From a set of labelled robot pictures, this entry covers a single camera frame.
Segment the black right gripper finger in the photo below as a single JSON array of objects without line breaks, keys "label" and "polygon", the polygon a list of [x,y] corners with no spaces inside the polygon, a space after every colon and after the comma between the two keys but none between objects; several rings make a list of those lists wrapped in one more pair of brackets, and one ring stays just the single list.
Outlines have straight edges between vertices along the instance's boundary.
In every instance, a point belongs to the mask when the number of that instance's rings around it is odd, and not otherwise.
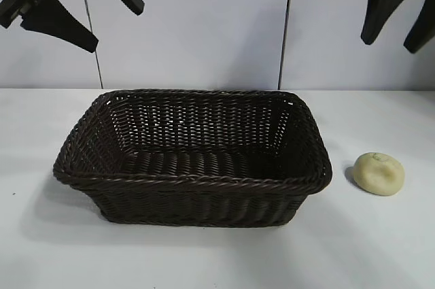
[{"label": "black right gripper finger", "polygon": [[371,45],[379,33],[404,0],[368,0],[366,16],[361,32],[361,39],[366,45]]},{"label": "black right gripper finger", "polygon": [[404,41],[412,54],[418,52],[434,37],[434,0],[425,0],[413,27]]}]

